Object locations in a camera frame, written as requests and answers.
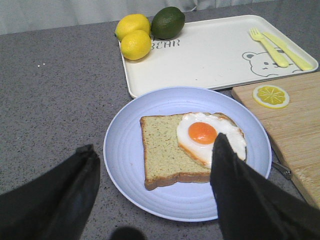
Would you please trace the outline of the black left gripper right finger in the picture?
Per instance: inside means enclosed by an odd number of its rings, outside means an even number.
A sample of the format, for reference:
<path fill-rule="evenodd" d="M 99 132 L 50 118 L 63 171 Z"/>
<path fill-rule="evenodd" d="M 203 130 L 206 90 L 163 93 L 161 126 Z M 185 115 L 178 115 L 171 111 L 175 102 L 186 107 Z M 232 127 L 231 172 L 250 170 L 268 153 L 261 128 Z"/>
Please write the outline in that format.
<path fill-rule="evenodd" d="M 210 185 L 225 240 L 320 238 L 320 211 L 240 160 L 223 133 L 213 146 Z"/>

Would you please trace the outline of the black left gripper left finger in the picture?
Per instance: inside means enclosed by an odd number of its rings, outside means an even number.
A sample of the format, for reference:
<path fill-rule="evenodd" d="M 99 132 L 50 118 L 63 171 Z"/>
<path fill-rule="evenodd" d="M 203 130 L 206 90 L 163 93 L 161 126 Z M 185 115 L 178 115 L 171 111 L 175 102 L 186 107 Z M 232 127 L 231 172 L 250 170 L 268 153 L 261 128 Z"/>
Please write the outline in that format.
<path fill-rule="evenodd" d="M 91 144 L 47 173 L 0 196 L 2 240 L 78 240 L 100 186 Z"/>

